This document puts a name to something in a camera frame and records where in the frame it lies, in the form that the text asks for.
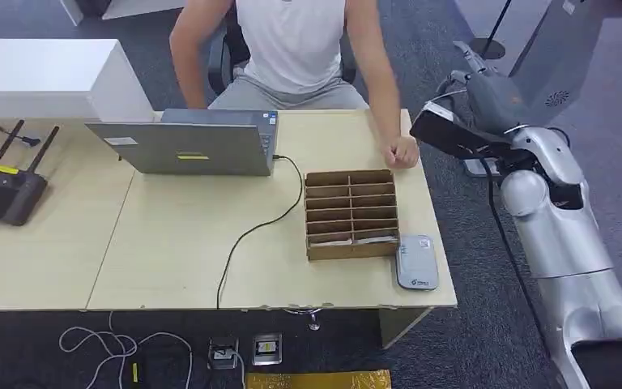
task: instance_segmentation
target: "portable router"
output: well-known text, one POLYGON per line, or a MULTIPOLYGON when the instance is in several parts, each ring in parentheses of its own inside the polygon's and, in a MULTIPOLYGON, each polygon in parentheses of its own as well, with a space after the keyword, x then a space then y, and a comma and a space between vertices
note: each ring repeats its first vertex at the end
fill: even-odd
MULTIPOLYGON (((0 148, 0 160, 6 154, 13 139, 22 128, 24 121, 19 121, 8 139, 0 148)), ((23 225, 28 221, 32 210, 46 189, 47 181, 34 173, 44 154, 49 149, 53 138, 58 133, 55 126, 41 149, 36 154, 27 170, 19 170, 10 166, 0 165, 0 221, 12 225, 23 225)))

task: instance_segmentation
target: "laptop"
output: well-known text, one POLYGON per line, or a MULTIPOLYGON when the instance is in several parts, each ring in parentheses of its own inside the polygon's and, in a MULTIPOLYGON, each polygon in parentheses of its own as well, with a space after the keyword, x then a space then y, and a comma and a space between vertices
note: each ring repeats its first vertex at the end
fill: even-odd
POLYGON ((141 173, 270 176, 275 111, 167 109, 160 123, 86 123, 141 173))

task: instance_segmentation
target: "white tank top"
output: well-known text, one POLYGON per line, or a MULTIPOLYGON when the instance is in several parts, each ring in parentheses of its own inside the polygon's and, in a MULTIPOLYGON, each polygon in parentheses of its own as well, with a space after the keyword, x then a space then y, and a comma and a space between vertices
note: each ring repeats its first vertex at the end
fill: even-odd
POLYGON ((245 74, 285 93, 315 92, 339 75, 345 0, 236 0, 251 59, 245 74))

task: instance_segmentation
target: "desk leg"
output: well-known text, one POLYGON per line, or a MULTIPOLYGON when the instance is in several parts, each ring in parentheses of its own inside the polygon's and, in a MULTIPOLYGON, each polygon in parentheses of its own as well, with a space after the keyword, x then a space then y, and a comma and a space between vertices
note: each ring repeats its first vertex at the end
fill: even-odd
POLYGON ((387 350, 397 340, 402 339, 416 324, 418 324, 432 308, 403 308, 401 310, 380 310, 380 333, 382 348, 387 350))

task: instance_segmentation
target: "yellow sticker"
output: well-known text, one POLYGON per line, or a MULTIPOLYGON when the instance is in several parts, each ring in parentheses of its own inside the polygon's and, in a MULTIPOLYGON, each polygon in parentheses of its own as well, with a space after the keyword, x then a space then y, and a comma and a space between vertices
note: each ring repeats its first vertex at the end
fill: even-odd
POLYGON ((8 166, 0 165, 0 172, 6 174, 17 174, 19 170, 16 168, 9 168, 8 166))
POLYGON ((178 160, 209 160, 207 156, 177 156, 178 160))

